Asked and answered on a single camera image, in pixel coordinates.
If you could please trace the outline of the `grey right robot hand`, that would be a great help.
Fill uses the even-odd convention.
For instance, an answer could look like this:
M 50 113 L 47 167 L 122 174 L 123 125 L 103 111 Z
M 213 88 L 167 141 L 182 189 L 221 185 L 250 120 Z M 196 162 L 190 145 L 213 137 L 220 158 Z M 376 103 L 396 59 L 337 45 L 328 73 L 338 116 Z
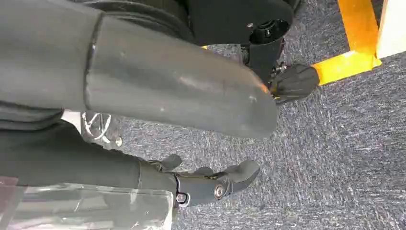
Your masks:
M 247 188 L 254 161 L 214 173 L 83 140 L 64 110 L 91 111 L 267 138 L 276 105 L 248 68 L 180 39 L 65 0 L 0 3 L 0 174 L 57 183 L 166 190 L 207 204 Z

